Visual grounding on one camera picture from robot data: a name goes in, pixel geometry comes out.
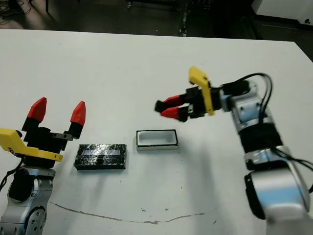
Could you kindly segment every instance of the dark floor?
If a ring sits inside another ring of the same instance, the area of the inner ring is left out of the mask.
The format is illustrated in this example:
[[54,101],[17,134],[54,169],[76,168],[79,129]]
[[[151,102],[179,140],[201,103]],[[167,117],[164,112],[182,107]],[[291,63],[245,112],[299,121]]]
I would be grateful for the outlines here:
[[[134,2],[127,9],[125,0],[49,0],[47,14],[45,0],[33,0],[32,5],[18,1],[25,14],[0,17],[0,28],[181,36],[184,10],[175,7]],[[297,29],[292,23],[251,20],[237,1],[241,12],[225,7],[231,2],[213,1],[210,10],[188,11],[187,36],[295,41],[313,60],[313,31]]]

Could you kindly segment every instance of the black box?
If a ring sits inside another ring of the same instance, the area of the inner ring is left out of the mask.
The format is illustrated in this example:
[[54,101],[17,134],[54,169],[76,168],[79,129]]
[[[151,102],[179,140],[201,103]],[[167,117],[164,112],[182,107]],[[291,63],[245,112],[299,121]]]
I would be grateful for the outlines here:
[[126,169],[125,144],[80,144],[74,166],[78,170]]

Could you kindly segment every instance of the yellow gripper bracket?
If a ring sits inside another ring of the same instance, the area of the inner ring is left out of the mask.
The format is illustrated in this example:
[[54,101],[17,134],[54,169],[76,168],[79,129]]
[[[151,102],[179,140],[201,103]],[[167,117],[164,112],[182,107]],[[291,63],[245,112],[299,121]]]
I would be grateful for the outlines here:
[[214,109],[211,98],[211,88],[209,86],[209,80],[207,79],[207,75],[202,72],[200,69],[192,66],[189,69],[189,81],[191,83],[197,84],[201,87],[202,96],[204,99],[206,112],[212,116],[214,115]]
[[61,154],[25,146],[16,130],[0,128],[0,145],[4,151],[11,152],[12,154],[23,154],[37,158],[50,159],[57,162],[62,161],[63,158],[63,155]]

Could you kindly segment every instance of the wire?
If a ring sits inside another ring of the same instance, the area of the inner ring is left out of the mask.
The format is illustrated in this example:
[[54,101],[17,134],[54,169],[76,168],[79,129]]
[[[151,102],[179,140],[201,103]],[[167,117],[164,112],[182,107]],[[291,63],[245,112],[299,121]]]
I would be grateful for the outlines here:
[[259,111],[259,124],[263,124],[263,119],[265,116],[265,110],[266,110],[266,107],[268,106],[268,102],[269,102],[269,99],[270,99],[270,97],[272,95],[272,91],[273,91],[273,81],[272,81],[271,77],[269,75],[267,75],[266,73],[256,72],[256,73],[252,73],[252,74],[249,74],[247,76],[244,76],[242,78],[239,78],[238,80],[234,81],[233,83],[244,81],[244,80],[247,80],[248,78],[251,78],[254,76],[263,77],[263,79],[265,80],[265,84],[266,84],[265,93],[264,93],[264,96],[262,98],[262,102],[260,104],[260,111]]
[[[259,111],[259,123],[258,124],[262,125],[263,124],[263,119],[265,117],[265,111],[266,111],[266,108],[268,106],[268,103],[269,103],[269,100],[270,100],[270,97],[271,97],[272,91],[273,91],[273,81],[272,81],[272,78],[269,75],[267,75],[266,73],[257,72],[257,73],[252,73],[252,74],[249,74],[247,76],[244,76],[244,77],[234,81],[233,83],[239,82],[239,81],[244,81],[244,80],[246,80],[248,78],[251,78],[251,77],[254,77],[254,76],[262,76],[264,78],[264,80],[265,80],[265,83],[266,83],[266,90],[265,90],[264,96],[262,98],[262,102],[260,104],[260,111]],[[270,149],[275,154],[277,154],[279,157],[287,159],[289,161],[297,162],[297,163],[307,167],[311,171],[313,171],[313,163],[312,162],[304,160],[304,159],[294,158],[294,157],[290,156],[289,154],[283,152],[282,150],[278,149],[272,143],[269,143],[269,145],[270,145]],[[312,192],[313,192],[313,184],[312,184],[312,186],[309,189],[309,193],[312,193]]]
[[14,174],[15,172],[18,171],[18,169],[20,169],[21,165],[23,164],[23,161],[24,161],[24,157],[21,157],[21,161],[20,163],[18,164],[18,166],[16,168],[14,168],[13,170],[10,170],[6,173],[6,176],[2,179],[1,181],[1,184],[0,184],[0,192],[1,190],[3,189],[3,187],[5,186],[6,182],[7,182],[7,178],[8,176]]

